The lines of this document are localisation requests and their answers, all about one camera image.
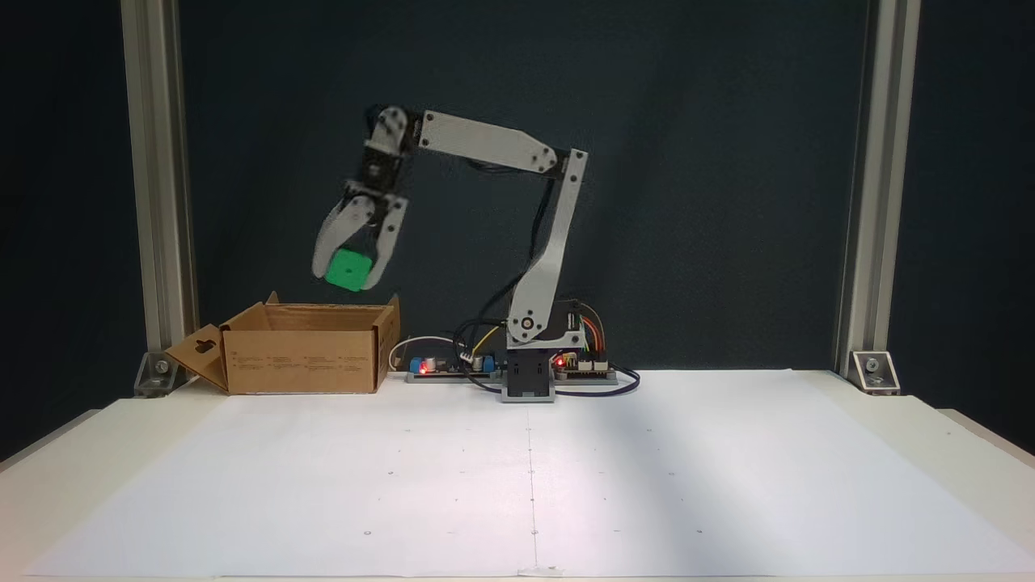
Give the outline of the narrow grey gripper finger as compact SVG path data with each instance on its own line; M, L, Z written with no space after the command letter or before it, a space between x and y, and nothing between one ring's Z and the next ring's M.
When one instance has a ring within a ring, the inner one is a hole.
M372 225L376 230L374 242L374 262L365 279L362 290L369 290L380 283L381 277L388 268L393 257L395 244L398 242L404 214L408 210L407 201L388 201L382 213L376 213Z

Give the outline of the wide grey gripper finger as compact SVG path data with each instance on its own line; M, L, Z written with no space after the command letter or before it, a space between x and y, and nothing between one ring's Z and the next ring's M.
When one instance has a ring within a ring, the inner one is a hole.
M364 284L373 265L368 255L346 248L346 242L367 224L347 217L344 202L321 225L315 240L313 275L330 284Z

